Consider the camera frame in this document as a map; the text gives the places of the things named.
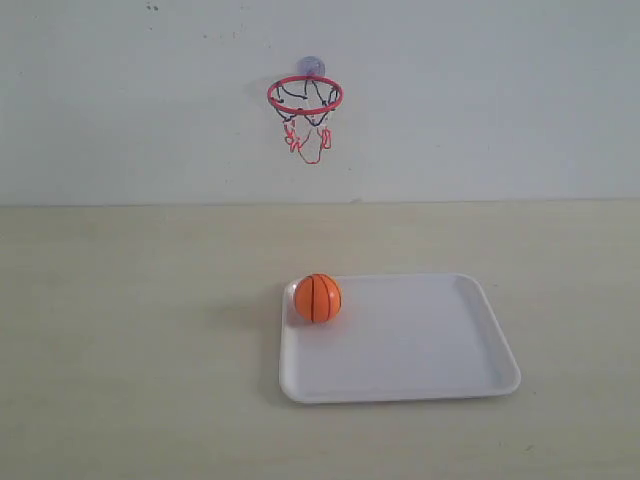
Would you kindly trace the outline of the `red mini basketball hoop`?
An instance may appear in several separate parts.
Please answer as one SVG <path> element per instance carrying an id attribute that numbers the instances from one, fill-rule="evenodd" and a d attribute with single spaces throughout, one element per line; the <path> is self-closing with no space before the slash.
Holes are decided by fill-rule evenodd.
<path id="1" fill-rule="evenodd" d="M 332 148 L 328 123 L 344 101 L 342 86 L 323 76 L 293 75 L 276 80 L 266 96 L 279 117 L 289 152 L 307 165 L 319 164 Z"/>

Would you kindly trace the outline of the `clear suction cup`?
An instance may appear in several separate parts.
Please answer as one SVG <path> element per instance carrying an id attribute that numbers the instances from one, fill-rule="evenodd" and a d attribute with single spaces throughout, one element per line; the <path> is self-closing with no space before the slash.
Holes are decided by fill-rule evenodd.
<path id="1" fill-rule="evenodd" d="M 305 56 L 296 64 L 297 74 L 300 76 L 325 76 L 325 63 L 317 56 Z"/>

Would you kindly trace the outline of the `small orange toy basketball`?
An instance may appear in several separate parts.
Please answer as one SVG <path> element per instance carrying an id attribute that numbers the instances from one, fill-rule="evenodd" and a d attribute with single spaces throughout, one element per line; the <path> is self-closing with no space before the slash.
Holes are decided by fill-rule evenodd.
<path id="1" fill-rule="evenodd" d="M 342 300 L 340 285 L 333 277 L 324 273 L 304 277 L 293 294 L 296 313 L 311 323 L 333 320 L 342 308 Z"/>

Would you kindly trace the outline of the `white plastic tray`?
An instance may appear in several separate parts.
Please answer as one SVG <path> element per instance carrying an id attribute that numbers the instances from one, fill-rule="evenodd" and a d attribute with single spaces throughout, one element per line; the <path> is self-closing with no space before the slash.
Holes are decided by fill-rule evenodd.
<path id="1" fill-rule="evenodd" d="M 282 298 L 279 384 L 302 404 L 509 395 L 521 372 L 489 299 L 461 273 L 340 276 L 343 307 L 313 324 Z"/>

